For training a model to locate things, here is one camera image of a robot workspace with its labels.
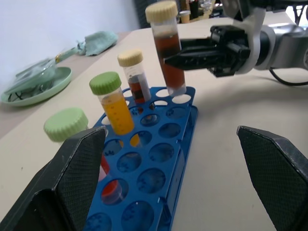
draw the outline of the light green cap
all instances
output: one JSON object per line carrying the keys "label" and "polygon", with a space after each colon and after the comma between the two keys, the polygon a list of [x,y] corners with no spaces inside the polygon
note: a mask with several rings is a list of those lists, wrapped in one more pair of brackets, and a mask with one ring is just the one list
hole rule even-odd
{"label": "light green cap", "polygon": [[105,95],[121,86],[121,79],[117,72],[105,72],[90,81],[90,88],[94,95]]}
{"label": "light green cap", "polygon": [[51,116],[44,124],[44,131],[54,142],[63,142],[67,138],[83,131],[88,118],[80,108],[67,108]]}

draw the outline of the tube with green cap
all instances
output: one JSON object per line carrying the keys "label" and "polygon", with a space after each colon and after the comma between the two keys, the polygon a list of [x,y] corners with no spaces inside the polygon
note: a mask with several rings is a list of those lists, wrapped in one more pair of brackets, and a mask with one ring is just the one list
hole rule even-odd
{"label": "tube with green cap", "polygon": [[[121,83],[117,72],[105,72],[90,81],[90,88],[98,96],[115,134],[126,135],[135,125],[123,96]],[[130,144],[137,146],[139,137],[134,136]]]}

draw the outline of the yellow cap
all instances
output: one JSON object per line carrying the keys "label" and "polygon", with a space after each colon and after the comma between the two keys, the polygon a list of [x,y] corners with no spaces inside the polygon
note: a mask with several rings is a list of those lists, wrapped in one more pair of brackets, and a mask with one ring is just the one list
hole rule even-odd
{"label": "yellow cap", "polygon": [[117,60],[119,61],[120,66],[128,67],[141,63],[143,60],[143,56],[142,52],[139,49],[134,49],[119,54]]}
{"label": "yellow cap", "polygon": [[148,23],[162,23],[178,15],[178,7],[175,1],[160,1],[149,5],[145,9]]}

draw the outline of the green cloth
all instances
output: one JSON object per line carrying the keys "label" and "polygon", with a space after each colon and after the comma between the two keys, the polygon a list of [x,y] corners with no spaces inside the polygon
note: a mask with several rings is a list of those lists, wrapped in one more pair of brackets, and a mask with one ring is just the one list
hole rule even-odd
{"label": "green cloth", "polygon": [[116,44],[118,35],[111,31],[99,31],[85,37],[85,43],[78,43],[80,55],[98,55]]}

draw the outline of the orange liquid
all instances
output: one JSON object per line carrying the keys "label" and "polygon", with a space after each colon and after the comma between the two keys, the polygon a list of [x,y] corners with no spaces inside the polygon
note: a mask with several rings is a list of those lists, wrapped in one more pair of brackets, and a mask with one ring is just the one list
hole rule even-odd
{"label": "orange liquid", "polygon": [[[115,134],[125,135],[134,129],[135,125],[133,119],[121,93],[112,94],[102,99],[101,104]],[[134,136],[130,143],[132,146],[137,146],[139,143],[139,136]]]}

